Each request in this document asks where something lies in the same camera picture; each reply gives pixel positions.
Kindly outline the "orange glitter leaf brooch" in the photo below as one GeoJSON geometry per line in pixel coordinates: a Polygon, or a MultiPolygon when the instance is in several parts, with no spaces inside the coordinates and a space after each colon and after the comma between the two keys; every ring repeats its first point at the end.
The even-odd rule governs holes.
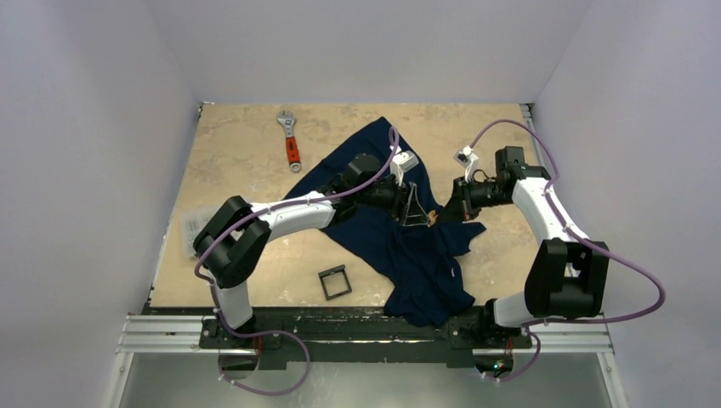
{"type": "Polygon", "coordinates": [[[433,226],[436,223],[437,220],[437,212],[435,210],[429,211],[427,213],[428,216],[428,226],[433,226]]]}

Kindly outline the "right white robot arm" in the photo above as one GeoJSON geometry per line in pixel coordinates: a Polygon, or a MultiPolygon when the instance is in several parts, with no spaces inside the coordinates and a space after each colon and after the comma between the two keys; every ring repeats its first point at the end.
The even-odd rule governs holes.
{"type": "Polygon", "coordinates": [[[454,159],[464,168],[455,178],[451,198],[437,216],[439,224],[470,221],[487,207],[515,205],[531,227],[539,247],[521,292],[492,299],[477,324],[480,340],[497,346],[535,320],[591,318],[601,311],[609,259],[607,246],[595,241],[584,246],[560,220],[552,207],[551,176],[545,167],[526,163],[522,148],[507,146],[495,154],[496,175],[482,181],[474,175],[479,158],[466,146],[454,159]]]}

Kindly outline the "navy blue t-shirt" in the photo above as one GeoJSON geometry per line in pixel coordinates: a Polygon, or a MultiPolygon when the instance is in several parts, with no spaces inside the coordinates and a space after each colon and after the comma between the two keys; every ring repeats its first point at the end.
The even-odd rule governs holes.
{"type": "MultiPolygon", "coordinates": [[[[366,124],[326,156],[287,193],[288,199],[318,190],[366,153],[385,162],[390,122],[383,116],[366,124]]],[[[414,326],[439,326],[474,305],[463,287],[459,257],[486,227],[481,223],[400,226],[384,211],[359,207],[348,221],[323,229],[333,241],[364,260],[394,285],[384,305],[389,316],[414,326]]]]}

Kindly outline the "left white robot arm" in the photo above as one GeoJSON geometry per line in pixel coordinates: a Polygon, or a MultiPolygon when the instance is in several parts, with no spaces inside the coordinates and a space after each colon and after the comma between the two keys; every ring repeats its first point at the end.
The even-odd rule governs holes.
{"type": "Polygon", "coordinates": [[[267,204],[250,203],[238,195],[229,198],[192,243],[224,319],[220,336],[234,348],[253,339],[247,279],[269,242],[344,223],[360,207],[376,208],[399,225],[429,224],[417,185],[404,179],[419,163],[410,151],[397,153],[384,164],[374,156],[359,154],[325,186],[300,197],[267,204]]]}

